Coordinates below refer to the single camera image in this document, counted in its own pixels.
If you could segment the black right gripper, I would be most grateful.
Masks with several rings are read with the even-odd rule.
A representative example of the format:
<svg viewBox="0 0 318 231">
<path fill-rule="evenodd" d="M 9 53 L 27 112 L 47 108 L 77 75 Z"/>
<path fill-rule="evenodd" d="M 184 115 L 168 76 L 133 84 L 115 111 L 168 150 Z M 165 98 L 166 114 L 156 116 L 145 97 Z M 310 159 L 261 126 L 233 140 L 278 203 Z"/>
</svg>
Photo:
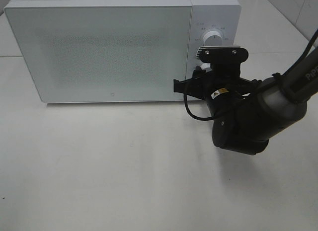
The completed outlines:
<svg viewBox="0 0 318 231">
<path fill-rule="evenodd" d="M 196 66 L 193 77 L 173 80 L 173 92 L 182 93 L 206 102 L 209 118 L 217 118 L 233 110 L 243 100 L 244 94 L 254 92 L 261 80 L 240 77 L 240 63 L 213 64 L 202 69 Z"/>
</svg>

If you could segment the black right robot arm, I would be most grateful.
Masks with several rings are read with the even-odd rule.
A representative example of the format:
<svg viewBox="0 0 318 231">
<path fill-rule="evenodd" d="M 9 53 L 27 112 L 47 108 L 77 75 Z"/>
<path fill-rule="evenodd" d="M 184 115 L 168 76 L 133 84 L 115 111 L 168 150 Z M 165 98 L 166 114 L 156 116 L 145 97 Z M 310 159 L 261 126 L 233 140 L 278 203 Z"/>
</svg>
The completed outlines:
<svg viewBox="0 0 318 231">
<path fill-rule="evenodd" d="M 209 69 L 196 67 L 192 77 L 174 80 L 173 90 L 206 102 L 212 121 L 212 141 L 221 149 L 255 155 L 269 140 L 301 120 L 308 100 L 318 91 L 318 50 L 314 34 L 304 52 L 283 74 L 247 80 L 240 66 L 248 51 L 240 46 L 203 46 L 197 58 Z"/>
</svg>

